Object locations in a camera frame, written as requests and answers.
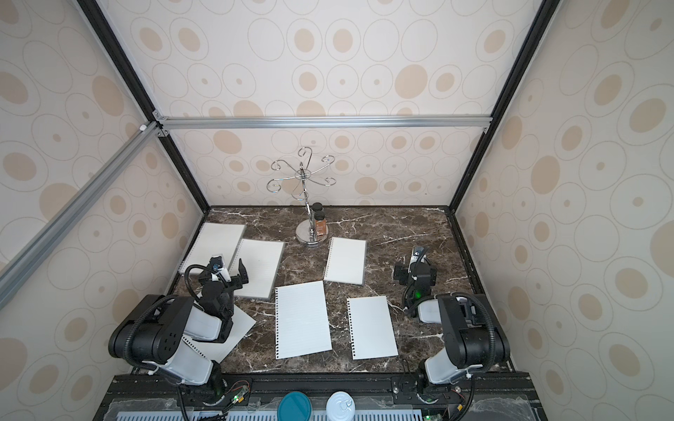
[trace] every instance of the round metal base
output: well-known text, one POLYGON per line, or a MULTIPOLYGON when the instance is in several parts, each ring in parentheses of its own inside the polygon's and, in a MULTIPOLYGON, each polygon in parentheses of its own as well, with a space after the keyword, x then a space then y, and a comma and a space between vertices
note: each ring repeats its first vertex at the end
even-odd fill
POLYGON ((303 244, 307 247, 316 247, 317 245, 319 245, 323 241, 325 241, 328 238, 328 236, 330 235, 330 230, 328 230, 327 234, 319 235, 318 240, 311 241, 311 237, 309 235, 309 227, 310 226, 311 226, 311 221, 303 220, 302 222, 299 223, 297 228, 295 228, 295 236, 297 237, 297 240, 300 242, 300 244, 303 244))

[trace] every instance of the plastic container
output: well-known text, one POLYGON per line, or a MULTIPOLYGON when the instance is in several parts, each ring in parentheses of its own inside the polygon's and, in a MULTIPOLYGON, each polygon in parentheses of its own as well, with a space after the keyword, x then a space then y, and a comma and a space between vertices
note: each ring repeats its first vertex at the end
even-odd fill
POLYGON ((309 421, 311 402, 302 392, 290 392, 278 404, 276 417, 278 421, 309 421))
POLYGON ((351 421, 356 416, 356 403, 347 392, 335 392, 328 399, 326 413, 329 421, 351 421))

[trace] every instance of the spiral notebook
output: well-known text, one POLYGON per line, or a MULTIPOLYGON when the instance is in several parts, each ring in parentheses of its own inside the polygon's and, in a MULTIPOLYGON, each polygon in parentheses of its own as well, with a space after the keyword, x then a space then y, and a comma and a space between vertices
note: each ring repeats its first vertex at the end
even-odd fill
POLYGON ((255 319, 237 306, 234 306, 232 322, 232 330, 223 344, 197 342, 194 340, 188 340, 185 343, 209 360, 222 362, 222 360, 224 360, 229 353, 232 352, 234 347, 246 336, 246 333, 248 333, 248 331, 255 325, 255 319))
POLYGON ((385 296, 349 298, 346 307, 354 360, 398 355, 385 296))
POLYGON ((276 289, 276 359, 332 349, 322 281, 276 289))
POLYGON ((363 285, 365 277, 365 240, 332 237, 325 281, 363 285))
POLYGON ((241 259, 248 273, 248 283, 243 284, 240 290, 235 290, 234 296, 262 300, 271 298, 285 244, 282 241, 260 241, 248 238, 241 240, 229 267, 229 274, 232 276, 239 274, 239 259, 241 259))
POLYGON ((185 268, 190 265, 207 265, 211 257, 220 254, 222 261, 228 267, 245 228, 246 225, 204 222, 194 245, 189 250, 183 264, 180 265, 180 273, 185 273, 185 268))

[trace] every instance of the teal lid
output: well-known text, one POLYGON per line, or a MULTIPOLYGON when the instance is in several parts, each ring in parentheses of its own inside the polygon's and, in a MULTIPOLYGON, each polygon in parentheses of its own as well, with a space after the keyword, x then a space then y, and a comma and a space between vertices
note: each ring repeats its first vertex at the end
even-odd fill
POLYGON ((276 416, 278 421, 309 421, 311 402, 302 392, 290 392, 278 405, 276 416))

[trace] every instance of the black base platform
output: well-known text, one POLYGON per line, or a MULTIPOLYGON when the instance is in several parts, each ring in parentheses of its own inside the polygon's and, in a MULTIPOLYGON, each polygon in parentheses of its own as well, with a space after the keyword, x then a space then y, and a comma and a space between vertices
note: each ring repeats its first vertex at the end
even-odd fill
MULTIPOLYGON (((242 375, 223 375, 232 385, 246 380, 251 385, 251 393, 237 406, 258 408, 283 398, 291 391, 301 391, 309 398, 328 398, 336 391, 345 391, 355 399, 372 398, 382 406, 406 405, 420 409, 423 415, 442 414, 447 405, 460 402, 459 395, 452 391, 455 386, 461 388, 464 396, 470 390, 470 381, 459 381, 456 385, 437 388, 433 404, 422 403, 417 395, 414 379, 408 373, 249 373, 242 375)), ((521 397, 529 402, 539 420, 547 421, 541 402, 528 373, 487 373, 476 375, 475 395, 484 397, 521 397)), ((102 421, 113 401, 139 400, 153 398, 176 398, 176 387, 162 377, 148 375, 115 376, 103 398, 94 421, 102 421)), ((185 405, 195 410, 222 410, 224 404, 214 407, 203 406, 190 396, 185 396, 185 405)))

